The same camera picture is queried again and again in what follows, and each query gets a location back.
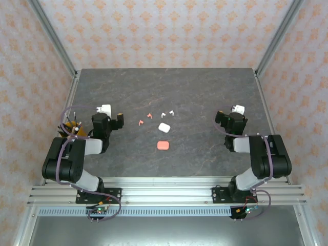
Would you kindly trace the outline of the green controller board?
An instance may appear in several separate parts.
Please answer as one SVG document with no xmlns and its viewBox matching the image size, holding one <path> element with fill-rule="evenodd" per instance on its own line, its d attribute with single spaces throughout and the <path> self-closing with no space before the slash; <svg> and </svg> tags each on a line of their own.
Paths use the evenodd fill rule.
<svg viewBox="0 0 328 246">
<path fill-rule="evenodd" d="M 257 210 L 258 208 L 259 208 L 258 205 L 254 205 L 254 206 L 250 206 L 250 207 L 248 207 L 248 206 L 241 206 L 241 207 L 237 207 L 235 212 L 237 214 L 246 214 L 247 215 L 247 214 L 250 214 L 253 211 Z"/>
<path fill-rule="evenodd" d="M 102 214 L 107 213 L 108 208 L 109 208 L 108 205 L 106 205 L 106 206 L 96 205 L 96 206 L 86 207 L 86 210 L 87 210 L 87 213 L 91 214 L 91 215 L 94 215 L 94 214 L 102 215 Z"/>
</svg>

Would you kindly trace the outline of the aluminium frame post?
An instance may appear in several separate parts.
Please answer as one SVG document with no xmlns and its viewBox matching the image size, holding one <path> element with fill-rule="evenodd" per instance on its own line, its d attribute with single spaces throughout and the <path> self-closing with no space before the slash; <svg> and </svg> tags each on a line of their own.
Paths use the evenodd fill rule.
<svg viewBox="0 0 328 246">
<path fill-rule="evenodd" d="M 277 48 L 283 40 L 289 26 L 292 24 L 295 16 L 299 12 L 304 0 L 293 0 L 290 7 L 288 8 L 282 22 L 280 23 L 277 31 L 275 32 L 273 39 L 271 40 L 267 50 L 264 53 L 257 69 L 254 71 L 256 78 L 260 78 L 264 74 L 264 70 L 269 64 L 270 60 L 274 56 Z"/>
<path fill-rule="evenodd" d="M 69 58 L 62 42 L 60 41 L 54 27 L 52 26 L 49 18 L 47 17 L 46 12 L 44 11 L 41 3 L 39 0 L 27 0 L 27 2 L 30 4 L 32 10 L 34 11 L 34 14 L 38 18 L 42 28 L 48 35 L 48 38 L 50 39 L 51 43 L 53 44 L 57 54 L 62 59 L 66 69 L 70 73 L 72 77 L 75 77 L 77 75 L 77 70 L 75 69 L 73 62 Z"/>
</svg>

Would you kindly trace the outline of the aluminium mounting rail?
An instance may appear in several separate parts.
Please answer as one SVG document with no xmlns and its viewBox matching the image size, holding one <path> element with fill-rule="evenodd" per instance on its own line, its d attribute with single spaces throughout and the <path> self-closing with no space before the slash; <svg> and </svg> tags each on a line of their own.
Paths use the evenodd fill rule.
<svg viewBox="0 0 328 246">
<path fill-rule="evenodd" d="M 125 206 L 212 206 L 211 188 L 227 186 L 230 177 L 105 177 L 105 187 L 122 188 L 121 202 Z M 289 206 L 307 204 L 303 186 L 289 184 L 286 178 L 272 179 L 259 187 L 260 205 Z M 46 180 L 33 186 L 28 205 L 73 206 L 76 190 Z"/>
</svg>

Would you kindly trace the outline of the aluminium side rail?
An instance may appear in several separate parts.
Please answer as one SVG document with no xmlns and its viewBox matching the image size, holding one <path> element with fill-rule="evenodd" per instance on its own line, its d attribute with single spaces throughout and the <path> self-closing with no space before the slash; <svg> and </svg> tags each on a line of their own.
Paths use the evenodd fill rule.
<svg viewBox="0 0 328 246">
<path fill-rule="evenodd" d="M 79 80 L 79 77 L 77 75 L 72 78 L 71 86 L 70 86 L 70 89 L 68 91 L 66 102 L 65 102 L 63 108 L 61 109 L 60 114 L 62 113 L 62 111 L 66 107 L 69 107 L 69 106 L 72 105 L 72 102 L 74 101 L 74 95 L 75 95 L 75 91 L 76 91 L 78 80 Z"/>
<path fill-rule="evenodd" d="M 262 101 L 262 104 L 263 104 L 265 115 L 266 115 L 266 118 L 267 118 L 267 121 L 268 121 L 268 124 L 269 124 L 270 134 L 274 135 L 274 134 L 276 134 L 276 132 L 274 130 L 273 122 L 272 122 L 272 119 L 271 119 L 271 116 L 270 116 L 270 113 L 269 113 L 268 104 L 266 102 L 266 99 L 265 99 L 265 96 L 264 96 L 264 93 L 263 93 L 263 89 L 262 89 L 262 86 L 261 86 L 261 83 L 260 83 L 260 79 L 258 78 L 256 72 L 254 72 L 254 77 L 255 77 L 255 80 L 256 80 L 257 88 L 259 90 L 259 94 L 260 94 L 260 97 L 261 97 L 261 101 Z"/>
</svg>

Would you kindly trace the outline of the grey metal panel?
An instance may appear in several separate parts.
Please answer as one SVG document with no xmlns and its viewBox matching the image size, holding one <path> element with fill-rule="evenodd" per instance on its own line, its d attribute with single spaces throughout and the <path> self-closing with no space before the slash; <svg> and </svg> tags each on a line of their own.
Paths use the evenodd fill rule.
<svg viewBox="0 0 328 246">
<path fill-rule="evenodd" d="M 304 246 L 297 221 L 265 216 L 233 222 L 227 217 L 40 217 L 30 246 Z"/>
</svg>

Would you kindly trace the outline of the yellow pen cup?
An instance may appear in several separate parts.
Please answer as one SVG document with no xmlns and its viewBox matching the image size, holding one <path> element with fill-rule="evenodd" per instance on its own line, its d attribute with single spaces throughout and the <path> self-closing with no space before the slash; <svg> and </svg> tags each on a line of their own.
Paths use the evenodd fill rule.
<svg viewBox="0 0 328 246">
<path fill-rule="evenodd" d="M 60 134 L 61 137 L 68 137 L 69 134 L 67 134 L 67 133 L 69 132 L 69 133 L 71 134 L 72 129 L 70 128 L 70 126 L 69 126 L 68 123 L 63 124 L 63 127 L 65 128 L 66 135 L 62 135 L 62 134 L 60 134 L 60 133 L 59 133 L 59 129 L 58 129 L 58 133 Z M 87 137 L 87 134 L 86 134 L 86 132 L 84 131 L 84 128 L 83 128 L 82 126 L 81 126 L 81 128 L 76 132 L 76 135 L 77 135 L 78 137 Z"/>
</svg>

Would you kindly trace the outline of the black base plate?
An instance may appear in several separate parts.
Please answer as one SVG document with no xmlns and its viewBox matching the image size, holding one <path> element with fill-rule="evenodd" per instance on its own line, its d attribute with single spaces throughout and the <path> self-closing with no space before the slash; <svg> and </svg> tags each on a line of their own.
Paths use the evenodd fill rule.
<svg viewBox="0 0 328 246">
<path fill-rule="evenodd" d="M 250 191 L 240 191 L 229 187 L 213 187 L 213 203 L 257 203 L 257 198 Z"/>
<path fill-rule="evenodd" d="M 121 188 L 105 188 L 104 193 L 115 196 L 119 200 L 121 200 Z M 95 205 L 98 204 L 99 202 L 102 202 L 104 204 L 118 204 L 118 202 L 106 195 L 95 195 L 95 194 L 90 194 L 87 192 L 82 192 L 82 191 L 77 191 L 76 194 L 76 204 L 91 204 Z"/>
</svg>

